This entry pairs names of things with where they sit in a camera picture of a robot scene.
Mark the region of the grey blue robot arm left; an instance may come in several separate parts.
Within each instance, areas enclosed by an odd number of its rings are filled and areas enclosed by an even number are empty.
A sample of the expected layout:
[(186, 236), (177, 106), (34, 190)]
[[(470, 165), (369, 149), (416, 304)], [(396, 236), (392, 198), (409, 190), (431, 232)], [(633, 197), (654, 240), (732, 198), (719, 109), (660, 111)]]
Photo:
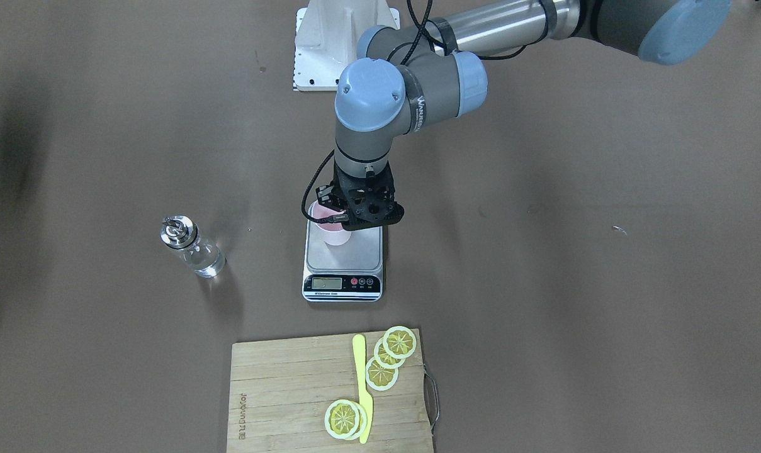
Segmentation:
[(392, 141), (484, 103), (486, 61), (544, 40), (581, 37), (654, 64), (693, 57), (719, 31), (729, 1), (502, 1), (411, 28), (372, 26), (338, 78), (334, 178), (318, 203), (362, 223), (394, 223)]

